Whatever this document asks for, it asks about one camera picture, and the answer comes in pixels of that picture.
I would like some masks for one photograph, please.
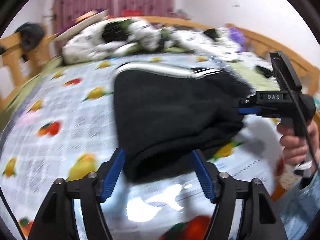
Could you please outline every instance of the fruit-patterned bed sheet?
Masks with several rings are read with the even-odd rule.
[[[136,55],[66,68],[46,76],[8,123],[0,140],[0,184],[27,237],[47,191],[58,177],[80,179],[108,161],[117,148],[113,113],[113,71],[129,61],[162,61],[182,67],[224,68],[224,62],[196,55]],[[237,179],[263,180],[273,190],[281,149],[275,126],[249,116],[246,128],[212,161]],[[114,239],[157,239],[173,225],[197,215],[211,216],[195,173],[142,185],[126,184],[120,174],[113,195],[101,205]],[[237,202],[232,234],[241,212]],[[86,239],[79,201],[76,222]],[[17,239],[3,205],[0,215]]]

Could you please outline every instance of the person's arm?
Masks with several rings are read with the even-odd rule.
[[[294,136],[293,129],[284,127],[281,123],[277,127],[283,135],[280,144],[284,146],[285,163],[296,165],[303,161],[308,152],[308,146],[304,138]],[[315,159],[319,163],[319,135],[318,127],[314,121],[308,126]],[[313,163],[313,176],[307,186],[298,183],[288,190],[279,200],[279,214],[284,223],[289,240],[299,240],[315,215],[320,209],[320,175],[317,171],[318,164]]]

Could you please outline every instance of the pillow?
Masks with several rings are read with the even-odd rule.
[[[71,27],[70,29],[66,30],[65,32],[61,33],[53,41],[63,41],[63,40],[69,40],[69,39],[73,38],[75,35],[77,35],[79,32],[81,32],[86,27],[104,20],[104,18],[107,16],[107,13],[108,13],[108,10],[105,10],[103,12],[95,14],[95,15],[79,22],[77,25],[75,25],[75,26]]]

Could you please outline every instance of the wooden bed frame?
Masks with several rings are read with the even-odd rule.
[[[212,28],[211,26],[177,18],[152,16],[143,16],[142,18],[153,24],[162,23],[165,24],[165,26],[182,25],[201,30]],[[299,54],[289,49],[285,45],[261,34],[252,32],[250,30],[238,28],[233,24],[226,24],[226,27],[235,27],[238,30],[240,30],[246,37],[247,43],[250,43],[252,45],[252,47],[254,48],[254,52],[260,57],[265,57],[266,53],[268,53],[269,51],[283,51],[284,54],[286,54],[287,57],[290,59],[300,80],[303,81],[302,83],[307,83],[306,86],[308,88],[308,94],[313,96],[318,91],[320,70],[308,61],[306,61]],[[6,52],[2,54],[3,65],[9,66],[15,86],[13,91],[6,98],[1,98],[0,96],[0,112],[10,102],[10,100],[14,97],[14,95],[17,93],[20,87],[28,79],[32,78],[33,76],[41,72],[42,64],[50,60],[49,43],[53,41],[53,39],[56,36],[57,34],[54,34],[50,37],[45,36],[42,39],[41,43],[35,49],[27,53],[29,58],[29,66],[31,67],[31,73],[29,76],[24,78],[21,74],[18,62],[22,55],[22,49],[20,47],[20,34],[16,33],[11,36],[0,39],[0,45],[6,48]],[[317,121],[318,126],[320,127],[320,115],[318,112],[316,113],[315,120]]]

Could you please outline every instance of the blue gripper pad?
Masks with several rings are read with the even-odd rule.
[[[198,153],[193,150],[191,153],[192,165],[202,187],[202,191],[207,199],[213,202],[216,198],[214,193],[214,183],[205,169]]]
[[[120,150],[113,165],[110,167],[110,170],[106,175],[106,178],[103,181],[103,189],[100,195],[101,203],[104,203],[107,198],[111,197],[113,189],[115,188],[116,182],[118,180],[119,174],[124,165],[124,157],[124,151]]]

